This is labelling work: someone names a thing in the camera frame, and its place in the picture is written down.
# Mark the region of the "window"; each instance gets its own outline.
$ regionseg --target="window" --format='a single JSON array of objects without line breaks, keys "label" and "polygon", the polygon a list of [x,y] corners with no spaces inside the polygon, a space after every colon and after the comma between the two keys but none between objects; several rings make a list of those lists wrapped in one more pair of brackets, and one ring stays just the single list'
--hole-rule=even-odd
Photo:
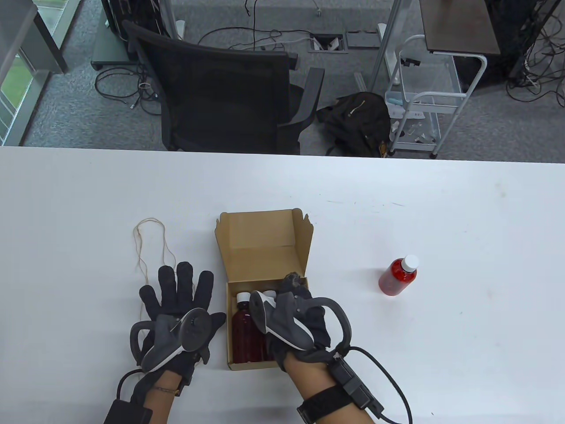
[{"label": "window", "polygon": [[4,144],[21,102],[32,82],[32,74],[17,55],[0,88],[0,142]]},{"label": "window", "polygon": [[[63,43],[80,0],[33,0],[57,47]],[[47,80],[31,74],[17,55],[0,87],[0,145],[19,145]]]}]

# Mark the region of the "computer tower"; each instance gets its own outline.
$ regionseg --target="computer tower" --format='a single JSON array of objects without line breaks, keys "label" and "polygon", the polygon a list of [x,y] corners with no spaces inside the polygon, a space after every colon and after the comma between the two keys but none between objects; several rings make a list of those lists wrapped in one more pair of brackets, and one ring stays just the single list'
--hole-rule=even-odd
[{"label": "computer tower", "polygon": [[157,34],[178,37],[170,0],[102,0],[102,6],[108,27],[124,42],[130,60],[137,60],[137,53],[129,47],[128,34],[121,24],[124,20]]},{"label": "computer tower", "polygon": [[[521,79],[528,49],[561,0],[485,0],[500,55],[486,55],[488,66],[479,87]],[[473,58],[455,57],[462,88],[468,87],[480,68]]]}]

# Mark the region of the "box lid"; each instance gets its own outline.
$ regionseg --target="box lid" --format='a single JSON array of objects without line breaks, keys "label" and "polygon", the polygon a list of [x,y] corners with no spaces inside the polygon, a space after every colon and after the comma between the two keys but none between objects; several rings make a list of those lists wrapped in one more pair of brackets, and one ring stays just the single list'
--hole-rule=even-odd
[{"label": "box lid", "polygon": [[229,282],[304,276],[314,226],[300,209],[220,215],[216,240]]}]

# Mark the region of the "black backpack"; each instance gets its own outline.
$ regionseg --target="black backpack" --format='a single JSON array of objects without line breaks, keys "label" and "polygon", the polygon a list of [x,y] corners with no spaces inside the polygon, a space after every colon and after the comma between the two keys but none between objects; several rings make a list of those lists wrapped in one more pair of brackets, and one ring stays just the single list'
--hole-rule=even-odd
[{"label": "black backpack", "polygon": [[389,141],[390,116],[378,94],[360,92],[340,97],[334,106],[320,109],[316,116],[336,138],[336,147],[347,155],[379,157],[380,145]]}]

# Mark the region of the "zipper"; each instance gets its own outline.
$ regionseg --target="zipper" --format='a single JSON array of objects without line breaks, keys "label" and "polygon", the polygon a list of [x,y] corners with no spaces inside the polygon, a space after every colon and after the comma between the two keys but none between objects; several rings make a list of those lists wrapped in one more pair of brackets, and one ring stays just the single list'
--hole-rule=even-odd
[{"label": "zipper", "polygon": [[361,102],[361,104],[357,107],[354,107],[353,109],[351,109],[351,111],[347,114],[348,118],[351,118],[351,115],[353,115],[353,112],[355,112],[357,109],[359,109],[361,106],[363,106],[365,104],[365,100],[363,100]]}]

